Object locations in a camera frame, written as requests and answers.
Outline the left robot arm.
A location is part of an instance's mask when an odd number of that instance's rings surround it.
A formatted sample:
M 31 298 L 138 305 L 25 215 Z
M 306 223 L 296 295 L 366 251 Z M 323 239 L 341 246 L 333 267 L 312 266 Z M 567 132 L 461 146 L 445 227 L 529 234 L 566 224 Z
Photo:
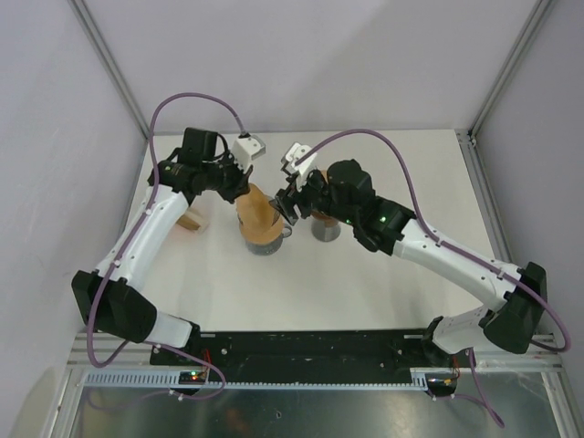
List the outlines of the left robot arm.
M 92 271 L 78 271 L 72 279 L 89 331 L 169 345 L 184 365 L 200 358 L 202 343 L 192 336 L 193 323 L 157 309 L 141 291 L 155 256 L 193 200 L 213 191 L 233 203 L 248 193 L 253 162 L 265 151 L 265 144 L 250 134 L 228 144 L 214 131 L 184 131 L 181 147 L 154 163 L 145 197 L 114 247 Z

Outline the clear glass pitcher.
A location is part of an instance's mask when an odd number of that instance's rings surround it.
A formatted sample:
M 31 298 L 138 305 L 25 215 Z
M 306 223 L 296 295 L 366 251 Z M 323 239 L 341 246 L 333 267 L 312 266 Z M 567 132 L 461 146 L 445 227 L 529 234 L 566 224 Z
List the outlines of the clear glass pitcher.
M 267 244 L 254 244 L 246 241 L 245 246 L 247 250 L 256 256 L 270 256 L 277 252 L 282 246 L 285 239 L 289 238 L 293 233 L 292 227 L 285 224 L 282 233 L 277 239 Z

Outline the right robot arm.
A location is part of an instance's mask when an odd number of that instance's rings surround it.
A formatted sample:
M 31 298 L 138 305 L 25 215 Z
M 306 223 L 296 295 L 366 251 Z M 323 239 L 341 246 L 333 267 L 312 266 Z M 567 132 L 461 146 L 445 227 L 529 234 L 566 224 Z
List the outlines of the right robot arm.
M 455 317 L 437 317 L 424 331 L 422 358 L 442 366 L 454 354 L 494 345 L 524 354 L 543 314 L 546 272 L 534 263 L 521 268 L 473 251 L 454 251 L 424 230 L 419 215 L 376 194 L 370 175 L 354 160 L 335 162 L 326 172 L 312 165 L 284 164 L 288 186 L 273 206 L 290 224 L 322 214 L 351 226 L 371 252 L 423 266 L 459 286 L 481 307 Z

